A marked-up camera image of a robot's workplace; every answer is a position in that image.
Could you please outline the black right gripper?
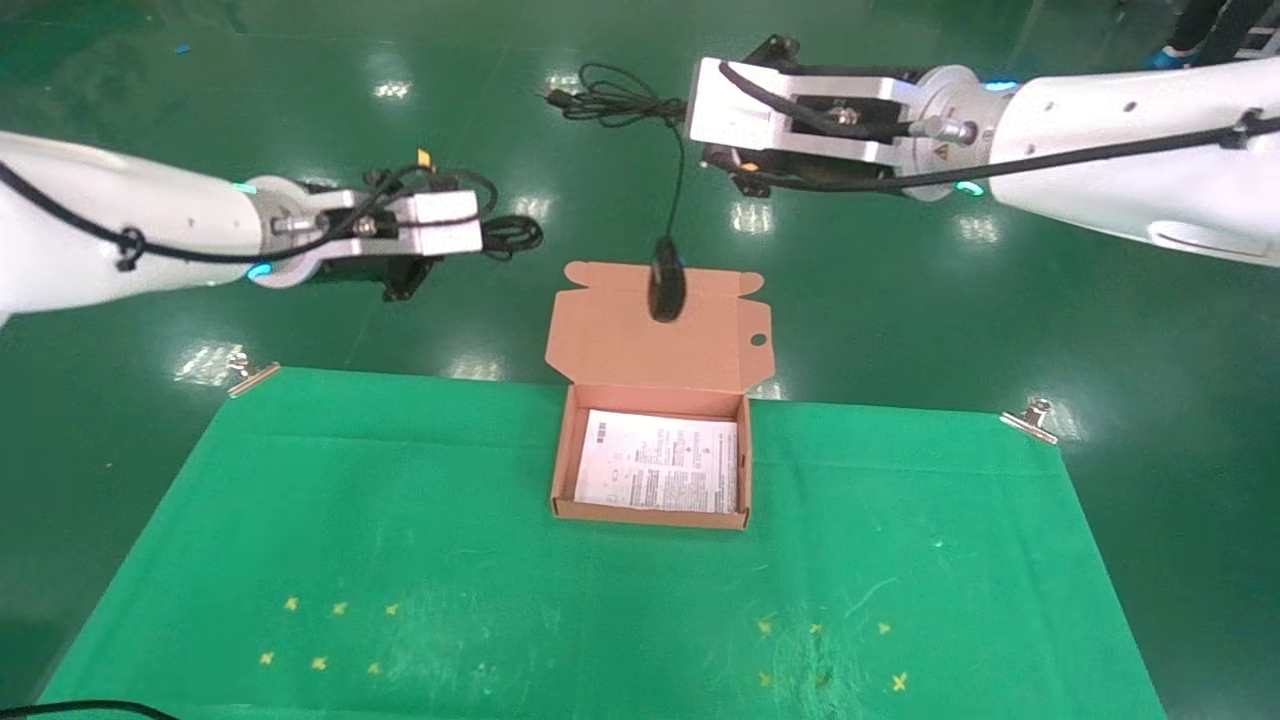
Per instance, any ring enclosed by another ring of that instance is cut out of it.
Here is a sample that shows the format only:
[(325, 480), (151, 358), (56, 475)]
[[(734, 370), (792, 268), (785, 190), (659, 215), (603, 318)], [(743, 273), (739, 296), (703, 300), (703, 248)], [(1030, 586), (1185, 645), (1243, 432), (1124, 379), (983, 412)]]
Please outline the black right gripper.
[[(772, 35), (753, 49), (742, 63), (781, 73), (800, 73), (799, 49), (795, 38)], [(735, 188), (746, 199), (769, 199), (772, 195), (767, 182), (753, 179), (755, 173), (773, 169), (771, 150), (704, 143), (701, 164), (726, 173)], [(893, 168), (882, 165), (787, 165), (785, 172), (772, 178), (771, 184), (782, 190), (817, 193), (909, 195), (909, 188), (891, 183), (896, 177)]]

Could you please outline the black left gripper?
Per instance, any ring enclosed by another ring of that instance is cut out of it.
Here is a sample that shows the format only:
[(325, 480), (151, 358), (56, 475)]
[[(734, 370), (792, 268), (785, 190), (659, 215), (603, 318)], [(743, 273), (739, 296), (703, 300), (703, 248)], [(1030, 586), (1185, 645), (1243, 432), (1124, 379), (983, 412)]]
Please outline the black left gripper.
[[(372, 193), (388, 193), (393, 190), (393, 172), (367, 170), (364, 182)], [(435, 264), (435, 258), (332, 258), (317, 264), (312, 283), (374, 283), (383, 287), (387, 302), (404, 302), (413, 297)]]

